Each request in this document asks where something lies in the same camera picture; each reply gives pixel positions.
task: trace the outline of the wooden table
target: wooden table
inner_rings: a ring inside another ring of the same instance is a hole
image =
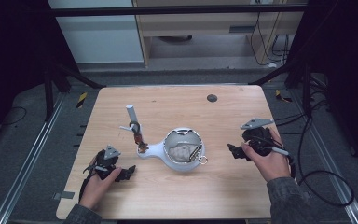
[[[209,94],[217,101],[207,100]],[[133,105],[148,144],[161,142],[177,127],[201,137],[208,163],[188,173],[156,158],[140,159],[133,134],[119,129],[130,122]],[[136,165],[130,180],[115,183],[96,210],[104,219],[221,219],[270,217],[266,181],[252,161],[234,159],[227,143],[238,146],[240,126],[252,118],[272,119],[258,86],[146,86],[102,89],[91,113],[57,217],[65,219],[78,202],[90,160],[108,144],[121,152],[117,166]]]

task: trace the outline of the human hand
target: human hand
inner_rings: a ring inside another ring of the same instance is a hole
[[[97,174],[93,175],[84,188],[79,204],[92,210],[115,182],[120,172],[121,167],[117,167],[104,180],[101,180]]]
[[[269,132],[275,141],[282,143],[281,138],[273,130],[269,129]],[[267,182],[279,177],[290,177],[288,160],[282,154],[271,151],[267,156],[262,157],[245,143],[241,143],[241,147]]]

